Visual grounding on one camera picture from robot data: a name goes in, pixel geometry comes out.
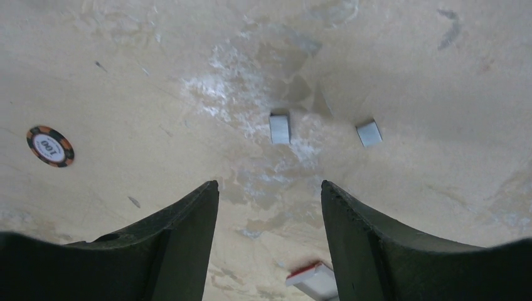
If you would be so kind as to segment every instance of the orange and black chip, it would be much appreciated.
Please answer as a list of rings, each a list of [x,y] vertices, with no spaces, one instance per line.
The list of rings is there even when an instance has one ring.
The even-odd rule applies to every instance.
[[[28,146],[37,158],[53,167],[66,167],[74,161],[74,149],[59,132],[43,125],[26,134]]]

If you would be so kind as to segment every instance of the beige floor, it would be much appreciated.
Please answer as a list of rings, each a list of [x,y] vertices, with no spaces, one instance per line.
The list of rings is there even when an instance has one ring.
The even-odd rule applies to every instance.
[[[1,1],[0,226],[90,241],[217,179],[209,301],[308,300],[284,278],[330,262],[323,179],[451,240],[531,236],[531,13],[530,0]],[[279,107],[290,146],[269,143]],[[384,141],[364,149],[353,125],[370,118]],[[34,125],[68,138],[72,166],[31,153]]]

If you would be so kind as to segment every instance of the white block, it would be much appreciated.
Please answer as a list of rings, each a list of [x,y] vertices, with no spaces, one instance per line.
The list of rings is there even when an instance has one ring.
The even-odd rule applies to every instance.
[[[288,115],[270,115],[270,132],[273,144],[290,144],[290,120]]]
[[[356,131],[364,147],[372,146],[382,141],[381,133],[375,121],[357,127]]]
[[[317,301],[334,300],[338,296],[334,272],[323,263],[317,263],[286,278],[293,285]]]

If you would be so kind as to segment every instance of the small white cube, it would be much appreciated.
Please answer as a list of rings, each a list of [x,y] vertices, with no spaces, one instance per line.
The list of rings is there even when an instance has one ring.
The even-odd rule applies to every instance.
[[[273,144],[290,144],[290,120],[288,115],[270,115],[270,132]]]
[[[356,127],[356,132],[364,147],[369,147],[382,141],[381,133],[375,121]]]

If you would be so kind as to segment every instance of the water stain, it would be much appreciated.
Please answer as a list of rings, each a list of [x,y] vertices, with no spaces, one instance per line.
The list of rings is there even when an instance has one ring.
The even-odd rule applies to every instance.
[[[233,204],[247,204],[248,199],[244,195],[244,189],[241,185],[235,184],[235,178],[216,179],[219,183],[224,184],[220,187],[220,199],[225,199]]]
[[[329,110],[335,119],[361,122],[367,118],[364,104],[382,76],[373,70],[360,68],[357,70],[336,70],[319,79],[319,91],[322,95],[321,112],[328,115]]]
[[[302,51],[310,54],[311,56],[316,56],[317,53],[323,47],[323,44],[320,41],[312,39],[306,34],[302,34],[286,25],[272,26],[274,29],[277,29],[277,32],[282,36],[287,36],[287,42],[299,47]]]
[[[311,112],[317,113],[325,119],[333,117],[333,113],[331,112],[331,108],[323,94],[320,82],[316,83],[316,88],[314,89],[314,101],[312,103]]]
[[[234,291],[235,289],[229,285],[221,285],[219,284],[217,281],[216,281],[216,275],[211,275],[211,283],[214,287],[216,288],[219,288],[220,290],[223,290],[223,291],[226,291],[226,292],[231,292],[231,291]]]
[[[249,20],[246,25],[240,30],[240,36],[248,38],[251,34],[263,29],[272,24],[268,16],[261,16],[253,20]]]
[[[275,100],[283,99],[287,93],[288,84],[279,78],[265,78],[263,89],[268,93],[272,102],[275,102]]]
[[[38,12],[56,11],[70,5],[67,0],[22,0],[22,3]]]
[[[257,288],[257,293],[260,298],[264,298],[269,301],[286,300],[286,296],[284,294],[277,292],[269,292],[266,290],[266,288]]]
[[[262,233],[282,228],[288,221],[308,224],[316,229],[322,228],[321,205],[319,203],[304,202],[286,204],[281,212],[277,213],[273,218],[267,220],[248,219],[246,229],[251,233]]]
[[[78,30],[110,40],[124,51],[144,49],[161,40],[157,32],[160,15],[154,5],[84,1],[80,9],[70,9],[70,14],[68,21]]]
[[[458,21],[458,14],[451,10],[438,9],[437,12],[449,20]]]
[[[444,34],[442,41],[438,45],[438,50],[444,50],[456,41],[460,32],[462,31],[462,25],[458,21],[452,23],[452,27]]]
[[[308,11],[312,19],[323,22],[325,28],[337,28],[356,17],[358,0],[332,0],[313,6]]]
[[[303,67],[307,57],[308,53],[299,48],[278,48],[269,42],[261,42],[255,60],[268,75],[290,78]]]
[[[311,88],[304,78],[295,75],[288,85],[288,93],[283,98],[287,103],[297,103],[305,100],[312,93]]]
[[[216,271],[214,269],[209,269],[209,272],[216,277],[224,277],[224,274],[222,272]]]
[[[529,161],[498,189],[488,208],[491,219],[532,235],[532,161]]]
[[[432,185],[432,184],[426,184],[425,187],[429,188],[432,191],[435,191],[436,193],[439,193],[439,194],[442,194],[448,197],[449,199],[455,201],[457,204],[459,204],[460,206],[464,208],[468,207],[467,201],[462,196],[454,192],[456,190],[455,187],[450,187],[450,186],[439,187],[439,186]]]
[[[228,276],[229,278],[231,278],[234,282],[237,282],[238,284],[240,285],[244,285],[244,281],[240,278],[238,278],[236,275],[235,275],[235,272],[231,271],[231,270],[228,270],[226,268],[222,268],[221,269],[221,272]]]
[[[133,205],[137,206],[137,208],[141,207],[141,204],[135,198],[132,198],[130,196],[128,196],[127,198],[133,203]]]

